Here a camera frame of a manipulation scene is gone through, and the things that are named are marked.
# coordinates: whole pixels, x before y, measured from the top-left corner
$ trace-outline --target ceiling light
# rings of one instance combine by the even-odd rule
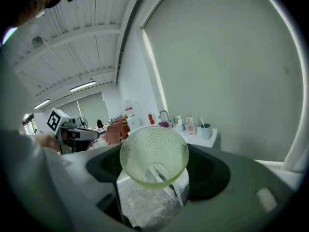
[[[6,32],[6,34],[5,34],[5,36],[2,40],[2,44],[4,44],[8,40],[8,38],[15,32],[16,29],[17,28],[11,28]]]
[[[76,91],[80,88],[87,87],[87,86],[95,84],[95,83],[96,83],[96,81],[93,81],[93,82],[90,82],[90,83],[85,83],[85,84],[79,85],[77,87],[71,88],[70,91],[73,92],[73,91]]]
[[[43,106],[44,104],[46,104],[46,103],[48,103],[48,102],[50,102],[50,99],[47,99],[47,100],[43,101],[43,102],[40,103],[39,105],[35,106],[34,109],[37,109],[37,108],[39,108],[40,106]]]

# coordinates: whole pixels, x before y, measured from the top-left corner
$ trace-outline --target soap dispenser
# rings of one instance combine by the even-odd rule
[[[180,115],[177,116],[178,118],[178,128],[180,131],[184,131],[185,130],[185,126],[183,124],[183,120],[182,117]]]

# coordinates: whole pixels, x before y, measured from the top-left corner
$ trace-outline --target bottle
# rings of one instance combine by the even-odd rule
[[[149,113],[148,117],[149,117],[150,124],[153,125],[155,123],[154,119],[153,119],[153,115],[151,113]]]
[[[193,122],[193,118],[191,117],[191,115],[189,115],[189,117],[186,119],[186,121],[187,121],[188,135],[194,136],[195,135],[195,127],[194,127],[194,122]]]
[[[183,124],[182,117],[180,115],[178,115],[177,118],[178,118],[178,129],[180,131],[184,131],[185,130],[185,126]]]

